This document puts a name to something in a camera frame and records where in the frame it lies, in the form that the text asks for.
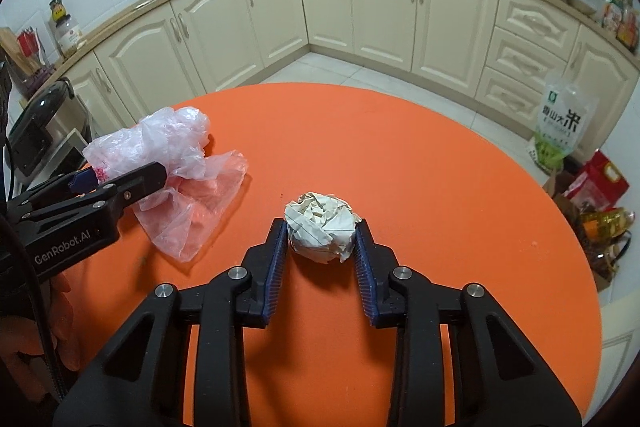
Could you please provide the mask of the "red white plastic bag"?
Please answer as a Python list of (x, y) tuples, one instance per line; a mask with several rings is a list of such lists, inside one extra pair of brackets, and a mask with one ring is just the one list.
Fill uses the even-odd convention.
[(102, 182), (150, 162), (165, 167), (164, 186), (136, 202), (134, 214), (154, 246), (183, 263), (214, 234), (248, 171), (248, 160), (237, 150), (205, 154), (209, 128), (208, 117), (195, 107), (164, 107), (82, 151)]

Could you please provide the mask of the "white paper ball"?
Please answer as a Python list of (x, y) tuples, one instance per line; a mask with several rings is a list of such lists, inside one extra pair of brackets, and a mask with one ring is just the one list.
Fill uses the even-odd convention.
[(361, 218), (344, 199), (307, 192), (284, 208), (288, 240), (299, 256), (320, 265), (344, 263), (354, 251)]

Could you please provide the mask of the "lower kitchen cabinets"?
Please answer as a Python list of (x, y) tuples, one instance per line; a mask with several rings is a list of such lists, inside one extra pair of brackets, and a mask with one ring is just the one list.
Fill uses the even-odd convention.
[(551, 74), (598, 102), (575, 157), (602, 146), (639, 62), (562, 0), (146, 0), (58, 69), (107, 133), (266, 78), (312, 51), (394, 75), (530, 135)]

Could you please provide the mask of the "black rice cooker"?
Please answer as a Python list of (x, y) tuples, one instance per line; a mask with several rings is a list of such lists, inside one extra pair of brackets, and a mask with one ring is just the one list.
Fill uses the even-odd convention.
[(78, 135), (79, 150), (92, 140), (91, 118), (70, 80), (62, 77), (41, 90), (27, 104), (9, 132), (8, 140), (17, 180), (34, 181), (68, 137)]

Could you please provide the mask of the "white door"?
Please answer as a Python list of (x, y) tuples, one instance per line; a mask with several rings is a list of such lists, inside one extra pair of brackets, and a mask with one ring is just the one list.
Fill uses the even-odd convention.
[(600, 371), (584, 424), (596, 415), (620, 385), (639, 352), (639, 291), (601, 309)]

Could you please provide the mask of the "large glass jar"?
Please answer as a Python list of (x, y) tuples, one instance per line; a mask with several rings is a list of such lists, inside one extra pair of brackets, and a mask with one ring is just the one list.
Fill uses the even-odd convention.
[(55, 23), (54, 34), (62, 57), (69, 58), (77, 52), (82, 41), (82, 31), (70, 14), (64, 15)]

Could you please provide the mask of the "wooden cutting board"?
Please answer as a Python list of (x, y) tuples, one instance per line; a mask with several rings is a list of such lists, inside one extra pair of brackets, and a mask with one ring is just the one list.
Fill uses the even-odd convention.
[(40, 64), (35, 58), (24, 55), (16, 35), (9, 27), (0, 27), (0, 43), (2, 50), (23, 74), (31, 76), (38, 72)]

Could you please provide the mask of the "round orange table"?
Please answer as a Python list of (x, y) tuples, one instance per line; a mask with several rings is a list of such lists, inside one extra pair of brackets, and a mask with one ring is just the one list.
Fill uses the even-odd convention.
[[(193, 106), (209, 118), (210, 153), (247, 158), (241, 190), (191, 263), (159, 253), (127, 215), (116, 244), (67, 272), (81, 361), (156, 285), (209, 282), (262, 243), (288, 202), (317, 192), (346, 200), (432, 282), (485, 286), (588, 410), (601, 361), (596, 286), (558, 207), (502, 150), (420, 105), (329, 84), (256, 84)], [(352, 262), (289, 254), (270, 324), (245, 334), (253, 424), (384, 425), (395, 341), (364, 315)]]

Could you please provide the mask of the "cardboard box with groceries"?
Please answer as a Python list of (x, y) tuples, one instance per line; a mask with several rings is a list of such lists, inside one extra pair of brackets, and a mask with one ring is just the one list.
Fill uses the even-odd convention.
[(554, 172), (544, 184), (544, 191), (576, 235), (600, 293), (611, 286), (620, 269), (620, 259), (631, 245), (636, 214), (622, 207), (595, 210), (590, 202), (576, 206), (564, 195), (574, 180), (568, 172)]

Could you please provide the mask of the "red food bag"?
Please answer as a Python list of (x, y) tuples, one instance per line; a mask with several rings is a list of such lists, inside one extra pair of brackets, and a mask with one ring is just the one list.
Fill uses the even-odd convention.
[(629, 187), (614, 162), (602, 150), (596, 150), (563, 196), (577, 208), (590, 206), (605, 211), (614, 208)]

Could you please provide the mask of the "white green rice bag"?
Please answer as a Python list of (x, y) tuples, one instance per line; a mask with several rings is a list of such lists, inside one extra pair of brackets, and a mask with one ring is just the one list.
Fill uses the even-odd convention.
[(549, 72), (534, 135), (527, 144), (527, 153), (538, 168), (548, 174), (563, 169), (564, 159), (577, 150), (598, 105), (596, 96), (557, 72)]

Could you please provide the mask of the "condiment bottles group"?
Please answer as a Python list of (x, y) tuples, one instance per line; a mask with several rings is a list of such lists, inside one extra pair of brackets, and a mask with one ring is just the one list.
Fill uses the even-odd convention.
[(639, 46), (639, 11), (634, 0), (605, 0), (601, 27), (631, 53)]

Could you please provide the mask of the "red handled utensils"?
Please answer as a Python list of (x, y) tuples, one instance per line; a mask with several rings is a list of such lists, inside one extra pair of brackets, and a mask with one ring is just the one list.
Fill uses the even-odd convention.
[(47, 55), (41, 46), (38, 32), (33, 27), (23, 29), (17, 36), (24, 57), (34, 60), (40, 67), (47, 66)]

